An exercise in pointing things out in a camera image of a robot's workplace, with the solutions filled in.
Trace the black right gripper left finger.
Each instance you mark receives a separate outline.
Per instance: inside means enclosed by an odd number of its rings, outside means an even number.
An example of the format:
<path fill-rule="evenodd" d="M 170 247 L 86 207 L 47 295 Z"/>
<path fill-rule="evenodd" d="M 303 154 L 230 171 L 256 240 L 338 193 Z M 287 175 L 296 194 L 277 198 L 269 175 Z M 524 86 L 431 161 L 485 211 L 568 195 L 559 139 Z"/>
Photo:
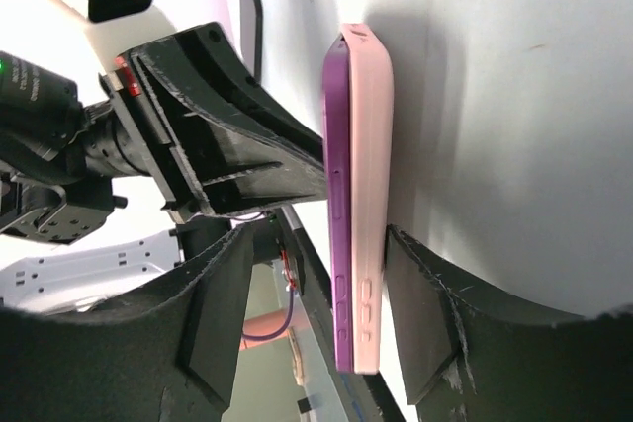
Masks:
<path fill-rule="evenodd" d="M 1 312 L 5 421 L 218 421 L 230 404 L 253 262 L 241 226 L 83 313 Z"/>

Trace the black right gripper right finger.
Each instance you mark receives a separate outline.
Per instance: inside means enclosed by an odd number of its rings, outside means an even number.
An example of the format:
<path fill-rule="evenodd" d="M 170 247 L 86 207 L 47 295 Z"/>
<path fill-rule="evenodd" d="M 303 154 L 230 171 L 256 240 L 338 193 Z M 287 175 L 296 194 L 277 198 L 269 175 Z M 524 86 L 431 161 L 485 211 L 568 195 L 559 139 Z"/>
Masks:
<path fill-rule="evenodd" d="M 396 226 L 387 282 L 422 421 L 628 421 L 632 309 L 580 316 L 487 283 Z"/>

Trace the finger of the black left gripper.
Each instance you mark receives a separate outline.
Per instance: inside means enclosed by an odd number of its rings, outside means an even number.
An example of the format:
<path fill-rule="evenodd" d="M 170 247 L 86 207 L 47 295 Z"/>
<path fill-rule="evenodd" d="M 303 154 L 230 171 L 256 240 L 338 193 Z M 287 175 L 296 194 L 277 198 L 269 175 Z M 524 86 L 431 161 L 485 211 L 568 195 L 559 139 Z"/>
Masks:
<path fill-rule="evenodd" d="M 125 52 L 135 70 L 155 80 L 198 115 L 255 130 L 294 148 L 306 161 L 323 163 L 322 139 L 280 105 L 243 65 L 222 26 L 200 25 Z"/>
<path fill-rule="evenodd" d="M 323 163 L 255 130 L 198 115 L 128 61 L 128 133 L 174 217 L 234 217 L 325 197 Z"/>

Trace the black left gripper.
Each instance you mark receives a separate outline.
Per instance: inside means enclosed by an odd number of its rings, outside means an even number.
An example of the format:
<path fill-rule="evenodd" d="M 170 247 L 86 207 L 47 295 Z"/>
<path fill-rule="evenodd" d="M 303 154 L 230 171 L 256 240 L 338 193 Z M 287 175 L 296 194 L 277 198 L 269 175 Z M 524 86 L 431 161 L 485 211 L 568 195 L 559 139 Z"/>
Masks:
<path fill-rule="evenodd" d="M 129 50 L 99 79 L 103 102 L 84 106 L 74 81 L 1 56 L 4 235 L 71 244 L 127 205 L 117 178 L 151 178 L 177 223 L 208 209 L 204 119 L 184 96 L 201 89 L 184 53 Z"/>

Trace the purple smartphone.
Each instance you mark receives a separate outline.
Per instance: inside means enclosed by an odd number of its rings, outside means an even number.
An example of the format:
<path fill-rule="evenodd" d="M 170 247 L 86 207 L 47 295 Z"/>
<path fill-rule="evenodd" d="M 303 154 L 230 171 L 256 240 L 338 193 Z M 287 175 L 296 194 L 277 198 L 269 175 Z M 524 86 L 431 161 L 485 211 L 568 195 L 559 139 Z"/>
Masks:
<path fill-rule="evenodd" d="M 334 354 L 337 369 L 346 373 L 353 371 L 349 60 L 339 36 L 325 56 L 321 82 Z"/>

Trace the pink silicone phone case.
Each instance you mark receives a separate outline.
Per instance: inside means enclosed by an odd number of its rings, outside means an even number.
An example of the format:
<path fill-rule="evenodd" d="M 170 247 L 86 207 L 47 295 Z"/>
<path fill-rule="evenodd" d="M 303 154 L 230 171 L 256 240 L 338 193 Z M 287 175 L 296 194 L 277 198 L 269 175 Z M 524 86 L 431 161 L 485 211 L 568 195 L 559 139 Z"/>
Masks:
<path fill-rule="evenodd" d="M 369 26 L 346 23 L 350 53 L 350 188 L 353 372 L 380 366 L 382 283 L 394 115 L 394 74 Z"/>

